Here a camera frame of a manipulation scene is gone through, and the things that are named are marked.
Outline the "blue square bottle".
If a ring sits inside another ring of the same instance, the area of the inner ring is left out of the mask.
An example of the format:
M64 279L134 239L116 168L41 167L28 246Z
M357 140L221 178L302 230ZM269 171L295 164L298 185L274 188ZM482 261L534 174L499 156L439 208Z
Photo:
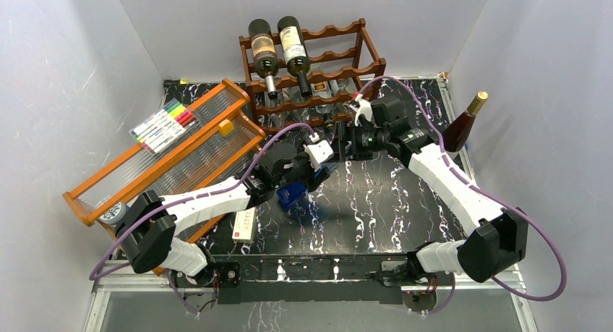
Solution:
M301 182L294 182L280 187L276 191L276 195L278 197L279 206L285 212L289 212L300 205L301 201L307 195L307 188Z

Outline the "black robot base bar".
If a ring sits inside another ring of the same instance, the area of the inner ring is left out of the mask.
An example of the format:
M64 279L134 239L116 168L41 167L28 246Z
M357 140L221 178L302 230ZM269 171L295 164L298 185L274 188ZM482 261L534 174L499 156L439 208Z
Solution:
M402 253L328 255L214 255L202 278L171 271L188 293L209 291L221 305L247 302L358 302L430 307L450 275L419 278Z

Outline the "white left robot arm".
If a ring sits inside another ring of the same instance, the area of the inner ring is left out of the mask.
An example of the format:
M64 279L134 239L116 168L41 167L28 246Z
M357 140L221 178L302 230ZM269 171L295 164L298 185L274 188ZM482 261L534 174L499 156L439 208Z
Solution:
M181 240L180 233L216 216L261 205L292 184L317 189L329 177L326 163L334 155L327 140L300 148L268 143L239 176L179 195L143 192L116 227L117 244L135 273L163 268L207 286L215 279L215 261L203 246Z

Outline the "green bottle with white label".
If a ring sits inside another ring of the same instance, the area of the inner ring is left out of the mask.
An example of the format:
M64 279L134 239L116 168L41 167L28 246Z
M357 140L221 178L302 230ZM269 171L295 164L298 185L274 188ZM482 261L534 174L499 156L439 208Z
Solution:
M282 17L278 21L277 29L286 69L297 79L301 97L311 98L312 90L308 81L310 60L299 21L293 16Z

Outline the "dark red gold-capped bottle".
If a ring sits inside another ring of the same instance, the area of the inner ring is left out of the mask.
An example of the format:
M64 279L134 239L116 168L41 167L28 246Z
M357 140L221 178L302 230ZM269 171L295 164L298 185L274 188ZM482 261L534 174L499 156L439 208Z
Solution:
M455 157L466 144L476 116L488 99L489 94L486 91L479 91L466 110L442 133L444 148L450 156Z

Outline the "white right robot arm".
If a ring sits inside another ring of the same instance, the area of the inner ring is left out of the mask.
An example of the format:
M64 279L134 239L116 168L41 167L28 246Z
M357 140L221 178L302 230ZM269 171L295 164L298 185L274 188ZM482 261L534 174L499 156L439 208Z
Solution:
M476 192L439 145L431 127L414 127L396 97L366 101L355 94L348 105L352 120L335 125L337 161L365 161L385 151L426 182L460 221L468 237L454 242L428 242L407 254L393 271L416 284L435 273L467 274L483 283L526 256L528 224L517 212Z

